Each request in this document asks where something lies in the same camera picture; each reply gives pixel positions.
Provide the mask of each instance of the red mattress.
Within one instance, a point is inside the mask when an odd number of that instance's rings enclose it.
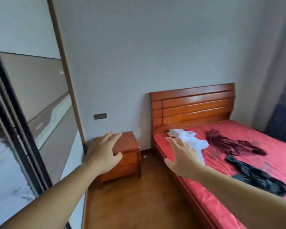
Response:
[[[235,140],[246,140],[265,150],[267,152],[266,156],[250,155],[236,156],[236,158],[266,171],[271,176],[286,183],[286,143],[273,139],[232,120],[220,121],[185,130],[195,132],[197,134],[196,138],[198,139],[206,139],[204,132],[212,128],[219,130],[225,137]],[[155,135],[154,139],[161,150],[162,156],[174,161],[173,150],[170,144],[165,140],[167,136],[167,133],[161,133]],[[213,169],[228,176],[237,173],[232,165],[224,161],[225,155],[216,151],[212,146],[202,150],[202,154],[206,165]],[[218,228],[245,228],[206,188],[195,181],[189,179],[182,180],[185,185],[191,189],[201,207],[204,208]]]

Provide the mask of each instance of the bed frame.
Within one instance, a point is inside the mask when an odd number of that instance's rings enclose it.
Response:
[[[234,107],[234,83],[151,92],[153,136],[172,128],[189,128],[227,120]],[[161,149],[153,140],[162,157]],[[195,216],[205,228],[221,229],[182,178],[171,172]]]

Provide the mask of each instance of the wall outlet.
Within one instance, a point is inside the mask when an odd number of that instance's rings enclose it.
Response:
[[[95,114],[95,115],[93,115],[93,117],[95,120],[105,119],[105,118],[107,118],[107,113]]]

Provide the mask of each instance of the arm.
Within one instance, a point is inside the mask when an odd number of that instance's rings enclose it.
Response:
[[[111,132],[99,138],[81,166],[11,217],[0,229],[64,228],[91,182],[122,159],[121,153],[112,154],[121,133],[112,135]]]
[[[175,162],[166,158],[166,165],[177,175],[202,184],[247,228],[286,228],[283,198],[204,166],[181,139],[166,139],[175,154]]]

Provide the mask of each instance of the forearm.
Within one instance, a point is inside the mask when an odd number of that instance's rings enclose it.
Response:
[[[205,167],[197,180],[247,228],[286,228],[283,198]]]
[[[64,228],[74,208],[96,176],[91,167],[79,166],[14,215],[0,229]]]

